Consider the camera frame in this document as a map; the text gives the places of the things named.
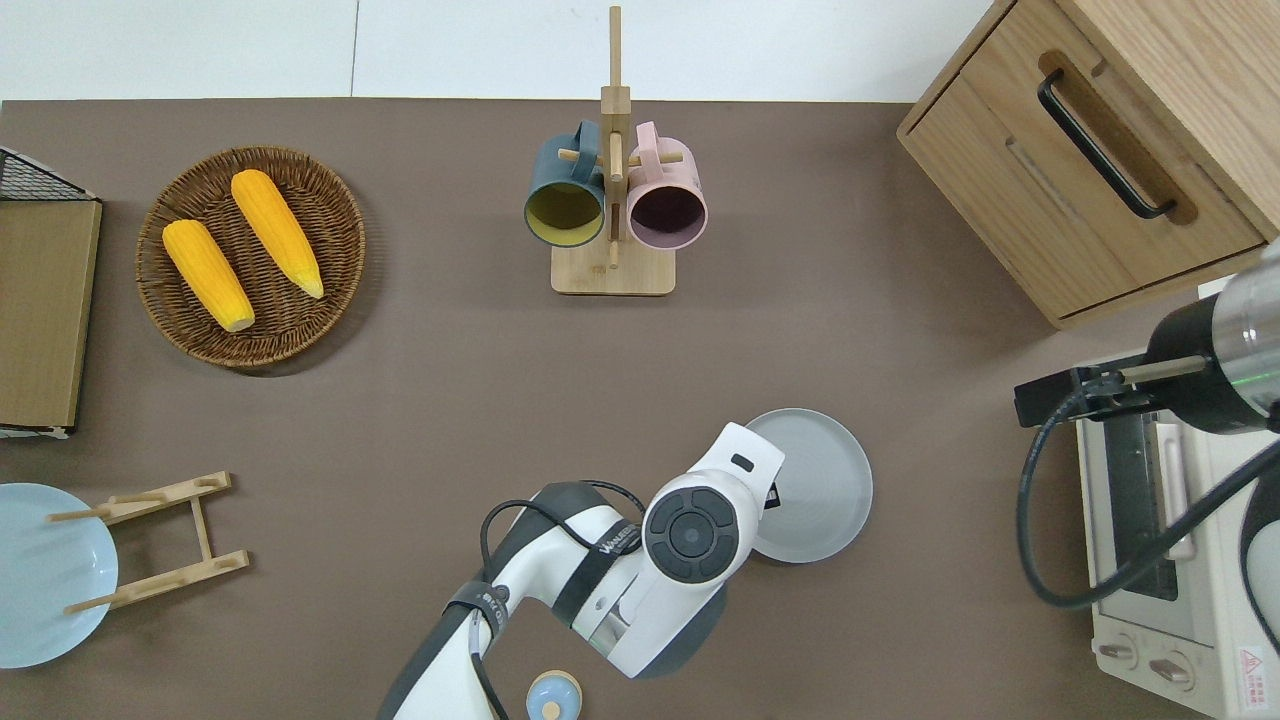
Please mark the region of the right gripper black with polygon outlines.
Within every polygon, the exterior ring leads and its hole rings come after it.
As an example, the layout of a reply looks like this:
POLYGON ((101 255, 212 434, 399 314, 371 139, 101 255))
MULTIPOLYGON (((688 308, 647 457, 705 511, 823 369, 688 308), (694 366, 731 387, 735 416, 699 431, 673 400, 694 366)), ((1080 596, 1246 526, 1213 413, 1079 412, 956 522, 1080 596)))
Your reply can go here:
POLYGON ((1277 319, 1252 319, 1222 295, 1170 313, 1155 328, 1146 361, 1202 357, 1203 369, 1151 380, 1146 392, 1123 372, 1073 366, 1014 387, 1020 428, 1053 411, 1102 374, 1102 418, 1151 411, 1151 396, 1185 424, 1211 434, 1277 432, 1277 319))

